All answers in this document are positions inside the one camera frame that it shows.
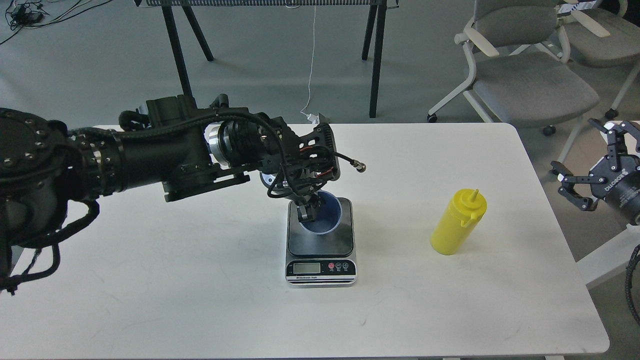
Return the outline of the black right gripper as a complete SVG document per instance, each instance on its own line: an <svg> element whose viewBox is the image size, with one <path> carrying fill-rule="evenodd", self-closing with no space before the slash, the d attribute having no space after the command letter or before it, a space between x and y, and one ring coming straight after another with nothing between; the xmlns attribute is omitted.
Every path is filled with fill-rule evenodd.
<svg viewBox="0 0 640 360"><path fill-rule="evenodd" d="M592 196L605 201L613 210L633 226L639 225L640 173L639 157L628 153L625 135L637 141L639 151L640 128L638 121L608 121L603 123L589 118L588 123L604 134L606 155L590 170L589 175L575 176L562 162L552 161L551 172L558 175L558 194L566 198L581 211L593 212L598 200L580 195L577 184L591 184Z"/></svg>

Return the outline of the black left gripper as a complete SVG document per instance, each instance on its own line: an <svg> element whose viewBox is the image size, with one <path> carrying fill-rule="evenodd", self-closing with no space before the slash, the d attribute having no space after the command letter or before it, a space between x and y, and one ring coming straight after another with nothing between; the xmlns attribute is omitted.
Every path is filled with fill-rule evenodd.
<svg viewBox="0 0 640 360"><path fill-rule="evenodd" d="M210 152L215 158L215 189L247 183L249 172L273 175L267 183L270 198L294 199L300 223L314 222L322 198L314 194L328 182L338 180L340 159L359 173L366 165L336 150L328 123L316 125L299 136L281 117L263 112L215 112L206 125L217 125L210 133Z"/></svg>

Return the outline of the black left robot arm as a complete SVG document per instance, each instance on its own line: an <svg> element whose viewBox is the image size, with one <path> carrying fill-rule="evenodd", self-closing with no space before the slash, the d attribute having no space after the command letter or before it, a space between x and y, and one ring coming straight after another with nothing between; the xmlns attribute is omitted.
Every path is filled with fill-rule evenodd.
<svg viewBox="0 0 640 360"><path fill-rule="evenodd" d="M225 94L207 108L178 95L149 100L146 109L121 112L120 130L68 129L1 109L3 291L53 275L60 243L98 217L100 197L161 183L174 202L247 183L259 171L274 176L267 196L290 199L307 223L320 213L320 189L338 180L339 159L366 170L336 150L324 121L298 136L281 117L231 107Z"/></svg>

